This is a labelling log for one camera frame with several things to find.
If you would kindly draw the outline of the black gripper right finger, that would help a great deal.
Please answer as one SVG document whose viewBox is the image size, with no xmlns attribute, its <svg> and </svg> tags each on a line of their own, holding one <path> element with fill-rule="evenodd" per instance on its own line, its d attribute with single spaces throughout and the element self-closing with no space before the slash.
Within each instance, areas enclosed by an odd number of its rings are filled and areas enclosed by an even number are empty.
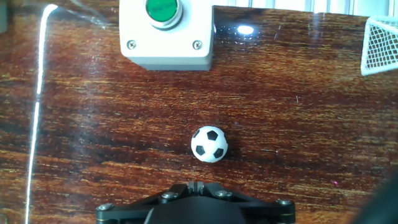
<svg viewBox="0 0 398 224">
<path fill-rule="evenodd" d="M 226 189 L 216 182 L 196 182 L 198 196 L 211 197 L 237 205 L 247 219 L 263 219 L 264 223 L 295 223 L 295 203 L 288 199 L 278 198 L 273 202 L 265 202 L 258 198 Z"/>
</svg>

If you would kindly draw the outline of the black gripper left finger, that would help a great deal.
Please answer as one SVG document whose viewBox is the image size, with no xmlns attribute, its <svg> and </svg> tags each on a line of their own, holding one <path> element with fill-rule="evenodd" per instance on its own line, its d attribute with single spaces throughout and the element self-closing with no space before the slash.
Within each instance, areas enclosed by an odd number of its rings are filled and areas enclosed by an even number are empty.
<svg viewBox="0 0 398 224">
<path fill-rule="evenodd" d="M 127 221 L 143 223 L 149 212 L 156 206 L 195 196 L 196 194 L 197 183 L 189 182 L 187 184 L 173 184 L 167 190 L 129 205 L 116 206 L 113 203 L 105 203 L 96 207 L 96 224 L 127 223 Z"/>
</svg>

